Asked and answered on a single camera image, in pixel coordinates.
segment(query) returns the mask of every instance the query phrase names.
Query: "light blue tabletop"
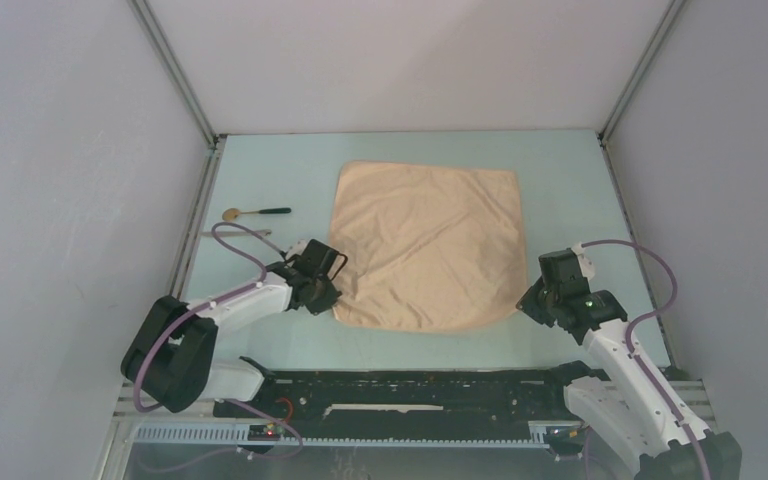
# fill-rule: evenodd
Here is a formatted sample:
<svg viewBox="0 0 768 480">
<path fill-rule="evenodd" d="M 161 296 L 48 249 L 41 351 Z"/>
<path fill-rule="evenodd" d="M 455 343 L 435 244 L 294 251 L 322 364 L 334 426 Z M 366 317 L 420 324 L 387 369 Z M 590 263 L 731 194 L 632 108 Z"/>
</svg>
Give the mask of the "light blue tabletop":
<svg viewBox="0 0 768 480">
<path fill-rule="evenodd" d="M 529 283 L 537 257 L 581 241 L 628 239 L 596 135 L 583 130 L 526 132 L 349 133 L 239 135 L 227 139 L 202 230 L 236 207 L 292 207 L 289 215 L 248 215 L 239 221 L 269 228 L 270 239 L 327 242 L 340 168 L 352 160 L 509 169 L 517 173 L 525 216 Z M 277 255 L 250 237 L 230 242 L 271 263 Z M 610 290 L 633 318 L 652 309 L 634 252 L 619 246 L 587 250 L 596 265 L 594 290 Z M 244 259 L 200 237 L 185 299 L 204 298 L 254 277 Z M 669 365 L 655 320 L 637 335 L 653 361 Z M 523 314 L 452 334 L 400 333 L 348 327 L 333 315 L 286 312 L 224 338 L 217 356 L 245 355 L 271 369 L 498 369 L 593 364 L 570 335 Z"/>
</svg>

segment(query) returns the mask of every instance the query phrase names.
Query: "folded fabric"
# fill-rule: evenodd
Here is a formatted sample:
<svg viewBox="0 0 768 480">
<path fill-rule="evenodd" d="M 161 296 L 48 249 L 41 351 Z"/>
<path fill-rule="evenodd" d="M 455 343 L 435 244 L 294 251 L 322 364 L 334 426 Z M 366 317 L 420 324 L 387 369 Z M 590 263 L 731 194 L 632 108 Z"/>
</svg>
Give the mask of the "folded fabric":
<svg viewBox="0 0 768 480">
<path fill-rule="evenodd" d="M 519 182 L 504 170 L 354 161 L 329 243 L 348 325 L 442 332 L 504 319 L 528 288 Z"/>
</svg>

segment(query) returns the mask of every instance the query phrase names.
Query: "black handle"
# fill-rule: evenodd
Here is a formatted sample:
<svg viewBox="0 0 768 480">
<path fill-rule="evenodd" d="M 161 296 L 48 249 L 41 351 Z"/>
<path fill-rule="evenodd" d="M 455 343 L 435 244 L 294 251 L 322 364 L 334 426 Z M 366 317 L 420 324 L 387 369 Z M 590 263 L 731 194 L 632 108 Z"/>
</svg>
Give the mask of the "black handle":
<svg viewBox="0 0 768 480">
<path fill-rule="evenodd" d="M 264 210 L 258 210 L 257 213 L 261 215 L 275 215 L 279 213 L 290 213 L 293 209 L 290 207 L 282 207 L 282 208 L 267 208 Z"/>
</svg>

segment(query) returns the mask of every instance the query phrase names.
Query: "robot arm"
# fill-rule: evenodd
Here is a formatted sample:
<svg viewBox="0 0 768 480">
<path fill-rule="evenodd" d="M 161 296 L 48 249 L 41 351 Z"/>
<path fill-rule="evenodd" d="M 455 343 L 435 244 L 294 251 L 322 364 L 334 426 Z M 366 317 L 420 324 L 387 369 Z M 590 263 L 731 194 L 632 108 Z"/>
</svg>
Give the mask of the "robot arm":
<svg viewBox="0 0 768 480">
<path fill-rule="evenodd" d="M 160 298 L 122 360 L 122 374 L 135 382 L 149 350 L 170 324 L 207 303 L 158 350 L 142 390 L 171 412 L 202 398 L 251 400 L 263 382 L 263 368 L 247 359 L 214 360 L 217 339 L 274 313 L 302 306 L 313 315 L 329 310 L 340 297 L 331 282 L 333 276 L 329 277 L 340 257 L 345 264 L 345 255 L 337 250 L 316 240 L 304 241 L 287 252 L 286 260 L 269 265 L 262 282 L 221 304 L 212 299 L 187 304 L 172 296 Z"/>
<path fill-rule="evenodd" d="M 563 372 L 567 409 L 610 445 L 636 479 L 702 478 L 689 431 L 708 457 L 711 478 L 737 480 L 737 442 L 729 433 L 714 435 L 684 404 L 633 332 L 633 347 L 626 345 L 626 312 L 610 292 L 591 293 L 593 269 L 583 253 L 576 247 L 541 256 L 542 276 L 517 304 L 538 323 L 558 324 L 570 333 L 605 370 L 622 399 L 610 394 L 584 363 L 573 362 L 557 369 Z"/>
</svg>

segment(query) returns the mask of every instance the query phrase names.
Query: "white wall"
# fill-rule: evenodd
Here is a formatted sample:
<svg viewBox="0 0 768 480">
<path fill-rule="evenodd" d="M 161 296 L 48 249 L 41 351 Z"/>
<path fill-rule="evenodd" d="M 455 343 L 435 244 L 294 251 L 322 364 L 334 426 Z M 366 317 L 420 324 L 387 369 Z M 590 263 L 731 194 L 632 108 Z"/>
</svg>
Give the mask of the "white wall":
<svg viewBox="0 0 768 480">
<path fill-rule="evenodd" d="M 768 478 L 768 1 L 690 2 L 611 152 L 679 278 L 679 360 L 741 442 L 742 478 Z"/>
<path fill-rule="evenodd" d="M 222 133 L 599 129 L 669 0 L 153 0 Z"/>
<path fill-rule="evenodd" d="M 206 147 L 124 0 L 0 0 L 0 478 L 88 478 Z"/>
</svg>

